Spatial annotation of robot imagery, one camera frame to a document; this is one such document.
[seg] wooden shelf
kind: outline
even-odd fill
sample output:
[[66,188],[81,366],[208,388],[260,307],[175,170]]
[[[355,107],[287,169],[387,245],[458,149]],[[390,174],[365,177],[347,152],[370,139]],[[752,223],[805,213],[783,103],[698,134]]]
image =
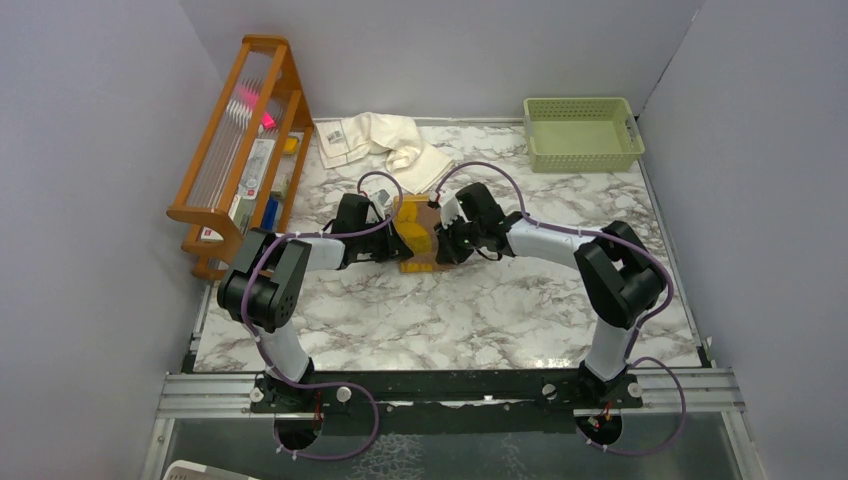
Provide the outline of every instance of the wooden shelf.
[[[273,126],[267,128],[269,122],[273,122]],[[218,263],[230,263],[241,247],[242,232],[228,212],[254,141],[258,137],[273,138],[275,144],[253,200],[248,228],[258,227],[262,220],[283,158],[286,138],[292,132],[301,132],[303,136],[279,222],[280,231],[284,231],[313,131],[314,124],[288,41],[283,37],[245,36],[183,183],[167,210],[170,218],[190,225],[182,249],[198,256],[192,270],[195,276],[220,279],[225,270],[217,268]],[[222,240],[201,241],[204,229],[214,230]]]

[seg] white cloth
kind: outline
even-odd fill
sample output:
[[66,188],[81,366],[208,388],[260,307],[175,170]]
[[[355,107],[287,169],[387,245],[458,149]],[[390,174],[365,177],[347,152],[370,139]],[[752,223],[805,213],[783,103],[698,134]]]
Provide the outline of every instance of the white cloth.
[[411,193],[427,191],[447,173],[451,159],[425,142],[415,120],[363,113],[315,125],[324,168],[336,168],[369,154],[389,152],[386,170]]

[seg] marble surface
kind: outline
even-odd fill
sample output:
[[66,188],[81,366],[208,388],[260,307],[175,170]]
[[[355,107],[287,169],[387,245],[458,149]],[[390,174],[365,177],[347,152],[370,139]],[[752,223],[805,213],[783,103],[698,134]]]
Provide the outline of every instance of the marble surface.
[[[614,174],[534,174],[523,127],[421,127],[425,140],[455,162],[482,160],[512,175],[531,215],[583,227],[628,222],[668,265],[638,164]],[[290,223],[316,231],[335,215],[344,192],[380,158],[324,170],[308,152]],[[461,171],[446,184],[456,191],[485,182],[509,213],[518,202],[509,184],[484,168]],[[366,180],[366,191],[393,191],[387,180]],[[304,349],[319,369],[421,370],[575,367],[586,355],[596,317],[576,270],[532,258],[489,262],[472,256],[437,274],[401,274],[397,264],[356,264],[307,274],[293,317]],[[680,298],[645,325],[633,358],[651,355],[670,365],[699,364]],[[253,340],[212,296],[200,341],[198,372],[258,371]]]

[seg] gray wall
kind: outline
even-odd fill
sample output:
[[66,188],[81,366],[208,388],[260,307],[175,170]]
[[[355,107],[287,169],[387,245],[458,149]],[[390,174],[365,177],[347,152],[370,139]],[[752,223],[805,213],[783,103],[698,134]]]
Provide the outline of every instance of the gray wall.
[[848,4],[709,0],[640,119],[770,478],[845,478]]
[[135,478],[199,293],[165,208],[221,81],[176,0],[0,11],[0,478]]
[[638,112],[702,2],[180,0],[222,75],[245,33],[288,37],[316,117],[515,117],[547,95]]

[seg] screw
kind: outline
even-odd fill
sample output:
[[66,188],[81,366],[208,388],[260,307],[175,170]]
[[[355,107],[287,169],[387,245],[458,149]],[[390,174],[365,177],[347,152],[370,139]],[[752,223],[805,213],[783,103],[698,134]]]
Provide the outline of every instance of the screw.
[[555,399],[556,398],[556,387],[551,385],[550,383],[545,384],[545,386],[542,387],[542,395],[544,395],[545,398],[547,398],[548,400]]
[[633,382],[627,386],[627,393],[629,393],[633,398],[640,398],[642,397],[642,386]]
[[353,396],[353,393],[347,387],[341,387],[336,390],[336,400],[341,403],[345,403],[350,400],[350,397]]
[[253,387],[253,389],[250,390],[248,398],[250,398],[250,401],[253,403],[259,403],[265,398],[265,393],[263,393],[259,388]]

